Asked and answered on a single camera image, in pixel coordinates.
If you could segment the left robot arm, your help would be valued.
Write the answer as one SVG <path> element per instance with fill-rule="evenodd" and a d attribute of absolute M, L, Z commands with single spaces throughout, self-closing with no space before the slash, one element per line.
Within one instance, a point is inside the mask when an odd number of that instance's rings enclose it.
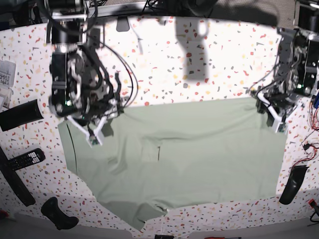
<path fill-rule="evenodd" d="M 275 66 L 273 81 L 252 92 L 258 113 L 267 113 L 267 125 L 275 132 L 287 129 L 299 98 L 311 98 L 319 84 L 319 2 L 297 0 L 294 25 L 286 68 L 280 73 Z"/>

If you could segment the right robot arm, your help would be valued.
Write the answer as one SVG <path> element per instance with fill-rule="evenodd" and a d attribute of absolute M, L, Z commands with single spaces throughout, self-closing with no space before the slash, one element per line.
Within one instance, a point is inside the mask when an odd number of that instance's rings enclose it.
<path fill-rule="evenodd" d="M 110 75 L 91 49 L 91 30 L 96 26 L 98 3 L 93 16 L 84 0 L 38 0 L 40 12 L 47 17 L 46 42 L 52 45 L 49 66 L 52 76 L 49 105 L 58 118 L 65 118 L 94 144 L 102 137 L 108 120 L 122 108 L 121 82 Z"/>

